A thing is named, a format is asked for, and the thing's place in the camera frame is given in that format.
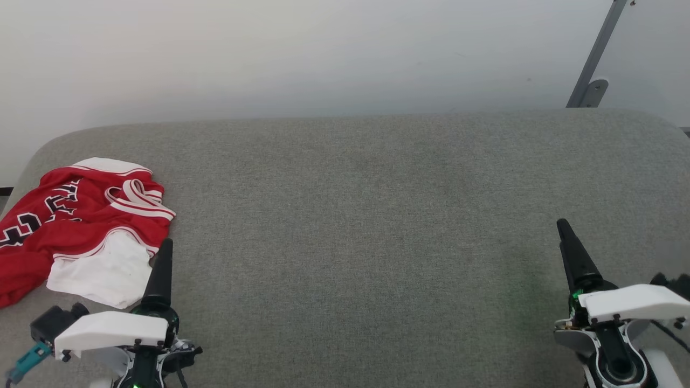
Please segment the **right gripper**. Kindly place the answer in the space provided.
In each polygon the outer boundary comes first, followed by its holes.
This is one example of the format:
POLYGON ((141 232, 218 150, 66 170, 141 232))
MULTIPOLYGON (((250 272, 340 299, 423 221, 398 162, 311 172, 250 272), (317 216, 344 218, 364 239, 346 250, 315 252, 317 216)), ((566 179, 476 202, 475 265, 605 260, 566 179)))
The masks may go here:
POLYGON ((556 226, 560 237, 560 253, 570 290, 569 309, 572 323, 575 327, 588 327, 589 315, 579 302, 580 295, 608 292, 619 287, 602 278, 567 219, 559 219, 556 226))

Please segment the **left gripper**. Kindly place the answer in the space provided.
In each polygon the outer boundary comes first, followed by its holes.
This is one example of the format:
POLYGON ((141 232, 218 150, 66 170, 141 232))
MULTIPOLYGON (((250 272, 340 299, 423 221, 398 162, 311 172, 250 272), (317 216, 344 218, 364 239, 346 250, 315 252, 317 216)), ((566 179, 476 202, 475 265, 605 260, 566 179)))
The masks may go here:
POLYGON ((143 298, 140 304, 131 308, 129 312, 136 315, 165 319, 167 329, 163 345, 165 348, 168 348, 174 344, 180 326, 179 315, 171 307, 173 240, 164 239, 159 249, 155 256, 143 298))

